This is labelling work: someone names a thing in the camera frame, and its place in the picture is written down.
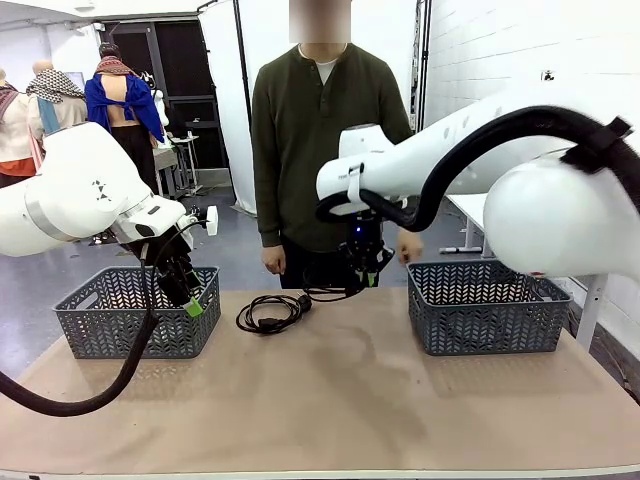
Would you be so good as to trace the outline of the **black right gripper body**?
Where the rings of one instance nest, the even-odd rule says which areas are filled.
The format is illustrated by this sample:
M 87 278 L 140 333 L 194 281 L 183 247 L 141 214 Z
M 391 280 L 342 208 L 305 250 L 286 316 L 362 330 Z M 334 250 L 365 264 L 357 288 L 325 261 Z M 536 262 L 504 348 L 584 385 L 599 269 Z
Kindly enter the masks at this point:
M 348 235 L 339 251 L 353 270 L 383 270 L 395 255 L 385 245 L 383 222 L 377 214 L 354 214 L 347 217 Z

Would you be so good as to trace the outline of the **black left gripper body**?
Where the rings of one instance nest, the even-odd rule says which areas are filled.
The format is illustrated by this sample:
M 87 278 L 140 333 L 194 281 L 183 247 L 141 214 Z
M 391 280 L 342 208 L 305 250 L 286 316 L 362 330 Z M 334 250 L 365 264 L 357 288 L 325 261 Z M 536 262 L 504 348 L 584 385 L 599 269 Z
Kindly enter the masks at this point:
M 188 259 L 191 262 L 192 240 L 187 239 L 188 231 L 184 227 L 170 227 L 155 237 L 147 237 L 129 243 L 120 242 L 120 246 L 132 253 L 144 263 L 152 279 L 158 283 L 161 276 L 176 275 L 175 261 Z

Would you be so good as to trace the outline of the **person's left hand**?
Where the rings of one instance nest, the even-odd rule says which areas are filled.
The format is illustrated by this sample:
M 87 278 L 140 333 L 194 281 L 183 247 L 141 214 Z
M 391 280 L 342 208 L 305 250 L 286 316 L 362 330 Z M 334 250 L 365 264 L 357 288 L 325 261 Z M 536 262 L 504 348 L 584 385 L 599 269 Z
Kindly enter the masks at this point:
M 419 237 L 399 238 L 397 241 L 397 255 L 399 262 L 406 265 L 418 261 L 423 253 L 424 244 Z

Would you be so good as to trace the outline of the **person's right hand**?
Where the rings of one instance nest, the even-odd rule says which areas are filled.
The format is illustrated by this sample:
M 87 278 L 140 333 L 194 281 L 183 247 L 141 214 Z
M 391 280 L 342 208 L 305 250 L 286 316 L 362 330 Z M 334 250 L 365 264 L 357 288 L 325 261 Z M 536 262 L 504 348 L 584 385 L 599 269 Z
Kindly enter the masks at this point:
M 286 270 L 286 255 L 281 245 L 264 247 L 262 262 L 267 271 L 273 275 L 283 275 Z

